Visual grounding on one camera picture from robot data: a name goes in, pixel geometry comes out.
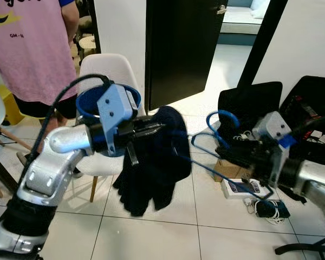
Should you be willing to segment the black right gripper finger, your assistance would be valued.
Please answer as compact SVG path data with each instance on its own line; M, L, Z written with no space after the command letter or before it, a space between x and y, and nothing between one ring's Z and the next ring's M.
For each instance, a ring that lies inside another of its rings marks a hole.
M247 155L251 154L251 142L230 142L222 146L222 155Z
M251 168L256 163L252 154L227 154L226 160L242 168Z

